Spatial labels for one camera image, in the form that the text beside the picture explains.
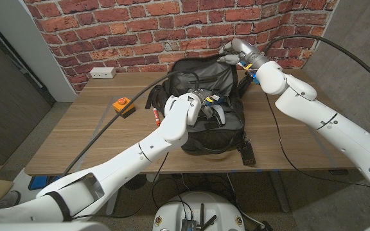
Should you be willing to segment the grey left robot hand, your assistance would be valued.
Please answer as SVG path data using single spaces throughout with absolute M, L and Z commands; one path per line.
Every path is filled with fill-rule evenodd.
M 210 119 L 213 115 L 213 105 L 218 105 L 223 102 L 222 98 L 216 94 L 213 94 L 210 90 L 200 89 L 197 91 L 198 96 L 201 99 L 201 111 Z

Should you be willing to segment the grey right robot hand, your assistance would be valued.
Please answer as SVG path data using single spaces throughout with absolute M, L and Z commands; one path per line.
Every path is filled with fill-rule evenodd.
M 253 69 L 259 69 L 263 64 L 269 62 L 269 59 L 262 55 L 258 48 L 238 38 L 225 44 L 219 53 L 222 56 L 216 61 L 230 65 L 244 61 L 246 64 L 251 64 Z

